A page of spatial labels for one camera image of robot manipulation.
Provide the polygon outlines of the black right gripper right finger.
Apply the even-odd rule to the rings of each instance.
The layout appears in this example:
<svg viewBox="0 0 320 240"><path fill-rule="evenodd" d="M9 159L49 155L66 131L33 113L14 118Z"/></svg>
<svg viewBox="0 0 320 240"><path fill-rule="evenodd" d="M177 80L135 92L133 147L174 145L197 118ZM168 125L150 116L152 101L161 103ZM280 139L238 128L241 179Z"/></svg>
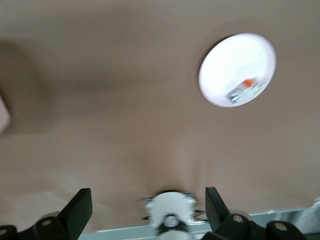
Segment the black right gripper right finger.
<svg viewBox="0 0 320 240"><path fill-rule="evenodd" d="M305 240L293 224L270 221L261 227L242 214L230 213L215 187L205 188L205 213L211 231L204 240Z"/></svg>

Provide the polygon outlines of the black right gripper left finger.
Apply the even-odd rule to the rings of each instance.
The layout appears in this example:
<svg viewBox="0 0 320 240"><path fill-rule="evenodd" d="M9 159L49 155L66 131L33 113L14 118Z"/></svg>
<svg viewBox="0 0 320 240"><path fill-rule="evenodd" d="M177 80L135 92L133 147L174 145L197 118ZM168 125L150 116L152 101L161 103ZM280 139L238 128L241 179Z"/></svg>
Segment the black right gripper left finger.
<svg viewBox="0 0 320 240"><path fill-rule="evenodd" d="M90 188L82 188L56 216L38 220L18 232L14 225L2 225L2 240L77 240L93 213Z"/></svg>

